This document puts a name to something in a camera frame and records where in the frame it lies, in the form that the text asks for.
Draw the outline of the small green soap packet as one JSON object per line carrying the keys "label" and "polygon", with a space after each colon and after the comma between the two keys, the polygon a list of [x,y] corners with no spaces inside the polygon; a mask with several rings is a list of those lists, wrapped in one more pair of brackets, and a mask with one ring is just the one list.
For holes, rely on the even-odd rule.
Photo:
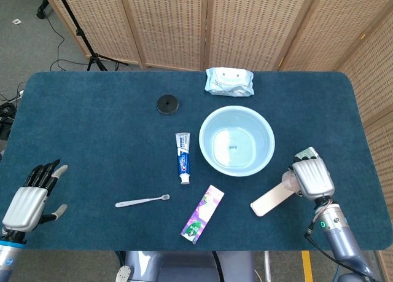
{"label": "small green soap packet", "polygon": [[300,162],[303,160],[319,159],[320,156],[316,152],[314,147],[308,147],[303,151],[300,151],[294,155],[294,162]]}

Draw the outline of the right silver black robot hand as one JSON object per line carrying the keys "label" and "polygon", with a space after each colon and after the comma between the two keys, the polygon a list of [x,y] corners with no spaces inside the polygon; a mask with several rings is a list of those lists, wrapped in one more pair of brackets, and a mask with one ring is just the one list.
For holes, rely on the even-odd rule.
{"label": "right silver black robot hand", "polygon": [[293,163],[292,169],[302,195],[308,200],[314,201],[334,194],[334,183],[321,158]]}

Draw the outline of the purple green toothpaste carton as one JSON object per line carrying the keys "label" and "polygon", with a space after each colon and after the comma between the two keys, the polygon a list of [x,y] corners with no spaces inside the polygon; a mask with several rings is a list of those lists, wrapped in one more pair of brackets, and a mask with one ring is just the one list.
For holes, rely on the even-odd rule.
{"label": "purple green toothpaste carton", "polygon": [[210,185],[182,229],[181,236],[195,245],[224,195],[221,190]]}

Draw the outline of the white toothbrush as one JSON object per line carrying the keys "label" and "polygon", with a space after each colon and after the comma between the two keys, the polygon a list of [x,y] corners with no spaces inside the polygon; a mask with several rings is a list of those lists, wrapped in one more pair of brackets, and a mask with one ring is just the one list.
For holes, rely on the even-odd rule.
{"label": "white toothbrush", "polygon": [[155,197],[155,198],[143,198],[143,199],[137,199],[137,200],[128,200],[125,202],[118,202],[115,204],[116,208],[123,208],[127,206],[133,206],[133,205],[139,205],[147,202],[153,202],[153,201],[158,201],[158,200],[169,200],[170,195],[169,194],[163,194],[160,197]]}

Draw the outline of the dark blue table mat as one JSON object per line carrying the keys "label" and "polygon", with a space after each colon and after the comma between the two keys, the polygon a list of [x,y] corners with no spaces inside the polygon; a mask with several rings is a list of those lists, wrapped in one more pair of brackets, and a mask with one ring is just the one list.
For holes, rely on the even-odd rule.
{"label": "dark blue table mat", "polygon": [[[59,159],[68,169],[46,212],[63,203],[68,208],[59,220],[27,234],[28,249],[308,249],[304,233],[313,202],[293,195],[264,217],[257,217],[250,204],[280,182],[296,153],[312,146],[330,172],[335,200],[357,239],[356,226],[366,221],[352,213],[354,205],[341,193],[355,192],[352,182],[360,180],[364,163],[350,162],[347,150],[330,155],[307,144],[286,152],[280,163],[272,157],[252,176],[219,173],[200,152],[204,119],[228,105],[263,114],[251,101],[255,91],[248,98],[215,96],[204,90],[206,79],[196,90],[190,88],[191,80],[187,71],[53,71],[31,76],[0,162],[0,229],[14,193],[31,170]],[[175,113],[157,110],[162,95],[177,98]],[[189,184],[181,184],[177,167],[176,133],[183,132],[190,133]],[[181,231],[210,185],[225,195],[193,245]],[[170,199],[115,207],[163,194]]]}

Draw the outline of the wicker folding screen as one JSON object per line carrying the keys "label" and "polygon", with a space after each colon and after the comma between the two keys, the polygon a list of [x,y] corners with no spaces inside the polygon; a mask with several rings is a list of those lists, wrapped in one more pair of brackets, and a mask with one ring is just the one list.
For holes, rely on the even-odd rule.
{"label": "wicker folding screen", "polygon": [[200,89],[211,66],[254,72],[254,106],[273,127],[274,160],[312,144],[364,163],[355,192],[365,249],[386,249],[387,207],[362,126],[367,104],[340,66],[354,62],[361,33],[387,19],[393,0],[49,0],[84,55],[192,72]]}

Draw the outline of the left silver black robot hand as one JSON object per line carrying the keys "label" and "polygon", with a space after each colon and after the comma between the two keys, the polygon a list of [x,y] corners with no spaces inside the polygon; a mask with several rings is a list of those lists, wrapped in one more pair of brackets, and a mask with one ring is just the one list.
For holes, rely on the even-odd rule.
{"label": "left silver black robot hand", "polygon": [[39,224],[62,217],[68,208],[67,204],[60,205],[50,214],[44,214],[49,196],[61,175],[68,169],[67,165],[59,166],[59,163],[58,159],[32,169],[24,185],[16,191],[2,220],[6,232],[28,233]]}

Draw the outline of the black round disc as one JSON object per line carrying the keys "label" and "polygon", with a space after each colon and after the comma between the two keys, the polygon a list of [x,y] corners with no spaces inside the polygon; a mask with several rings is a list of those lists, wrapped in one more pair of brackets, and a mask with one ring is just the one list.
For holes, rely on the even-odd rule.
{"label": "black round disc", "polygon": [[157,100],[157,110],[161,114],[170,115],[175,113],[179,108],[179,102],[173,95],[162,95]]}

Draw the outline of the black tripod stand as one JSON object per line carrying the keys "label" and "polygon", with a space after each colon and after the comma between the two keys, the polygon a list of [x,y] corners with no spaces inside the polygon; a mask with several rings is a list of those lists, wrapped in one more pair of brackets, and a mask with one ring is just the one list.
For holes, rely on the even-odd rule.
{"label": "black tripod stand", "polygon": [[76,27],[76,36],[79,36],[82,38],[85,46],[87,47],[90,56],[89,56],[89,63],[87,66],[87,71],[89,71],[91,69],[92,64],[96,64],[97,67],[99,68],[100,71],[107,71],[106,66],[104,65],[104,63],[101,61],[102,59],[105,59],[107,61],[112,61],[115,63],[115,69],[114,71],[118,71],[119,70],[119,65],[125,65],[128,66],[128,63],[125,63],[124,61],[120,61],[120,60],[116,60],[113,58],[109,58],[106,57],[104,55],[100,55],[98,53],[96,53],[93,50],[93,47],[91,46],[90,42],[88,41],[82,27],[79,25],[79,22],[77,21],[73,11],[71,10],[67,0],[61,0],[61,2],[63,3],[65,9],[67,10],[68,15],[70,16],[74,26]]}

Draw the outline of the pink mesh bath loofah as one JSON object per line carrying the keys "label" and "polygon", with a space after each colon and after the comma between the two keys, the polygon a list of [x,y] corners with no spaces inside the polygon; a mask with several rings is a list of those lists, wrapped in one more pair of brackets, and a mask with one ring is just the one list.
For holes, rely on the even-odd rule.
{"label": "pink mesh bath loofah", "polygon": [[282,175],[281,183],[287,190],[290,190],[295,193],[300,191],[300,186],[297,181],[296,175],[292,170],[287,170]]}

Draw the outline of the blue white toothpaste tube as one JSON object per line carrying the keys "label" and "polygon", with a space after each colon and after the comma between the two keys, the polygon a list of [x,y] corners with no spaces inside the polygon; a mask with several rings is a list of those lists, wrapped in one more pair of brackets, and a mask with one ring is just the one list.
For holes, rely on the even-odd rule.
{"label": "blue white toothpaste tube", "polygon": [[190,133],[176,133],[177,167],[181,184],[190,183]]}

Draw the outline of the light blue wet wipes pack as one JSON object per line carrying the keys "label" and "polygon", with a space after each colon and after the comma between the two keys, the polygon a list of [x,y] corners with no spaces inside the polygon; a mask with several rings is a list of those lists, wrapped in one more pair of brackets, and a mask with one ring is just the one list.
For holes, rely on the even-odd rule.
{"label": "light blue wet wipes pack", "polygon": [[206,70],[204,90],[212,95],[249,97],[254,95],[254,74],[246,69],[215,67]]}

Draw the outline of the black stand foot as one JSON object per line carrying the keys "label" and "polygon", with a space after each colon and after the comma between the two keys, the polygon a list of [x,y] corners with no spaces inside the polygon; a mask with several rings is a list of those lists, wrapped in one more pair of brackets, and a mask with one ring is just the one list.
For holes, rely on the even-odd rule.
{"label": "black stand foot", "polygon": [[36,16],[38,19],[43,20],[46,17],[45,9],[47,8],[48,5],[49,5],[48,0],[42,0],[40,6],[37,9],[37,13],[36,13]]}

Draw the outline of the grey blue robot torso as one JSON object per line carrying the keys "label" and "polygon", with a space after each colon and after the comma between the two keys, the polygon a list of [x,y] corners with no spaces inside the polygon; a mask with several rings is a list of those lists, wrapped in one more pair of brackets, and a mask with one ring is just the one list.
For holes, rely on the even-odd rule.
{"label": "grey blue robot torso", "polygon": [[115,282],[255,282],[250,251],[127,251]]}

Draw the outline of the light blue plastic basin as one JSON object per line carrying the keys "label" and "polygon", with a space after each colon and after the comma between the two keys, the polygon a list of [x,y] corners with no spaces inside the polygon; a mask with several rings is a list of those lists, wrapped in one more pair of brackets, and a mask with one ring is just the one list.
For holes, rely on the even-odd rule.
{"label": "light blue plastic basin", "polygon": [[264,169],[273,157],[275,138],[268,121],[245,106],[224,106],[203,121],[199,146],[217,171],[246,177]]}

